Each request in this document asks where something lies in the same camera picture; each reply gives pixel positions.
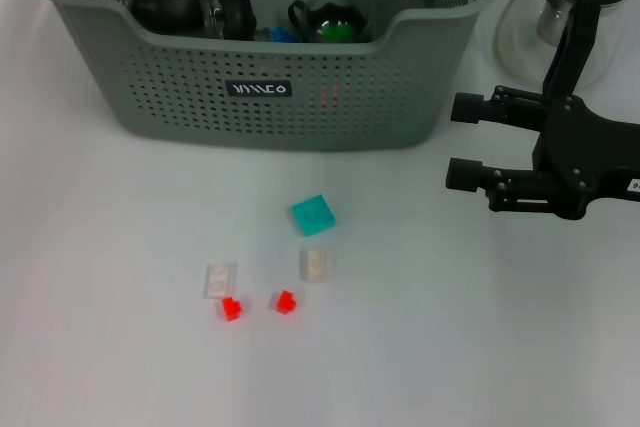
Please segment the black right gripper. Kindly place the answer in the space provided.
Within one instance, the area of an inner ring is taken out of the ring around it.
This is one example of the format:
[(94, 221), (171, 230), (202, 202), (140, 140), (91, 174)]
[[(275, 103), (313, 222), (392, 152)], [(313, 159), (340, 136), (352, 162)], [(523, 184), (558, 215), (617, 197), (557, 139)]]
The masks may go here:
[[(540, 130), (532, 170), (499, 169), (452, 158), (445, 185), (485, 192), (493, 212), (552, 212), (579, 220), (599, 199), (639, 200), (639, 126), (609, 120), (575, 97), (549, 105), (541, 94), (496, 86), (492, 96), (458, 92), (453, 122), (480, 121)], [(559, 193), (551, 200), (551, 178)]]

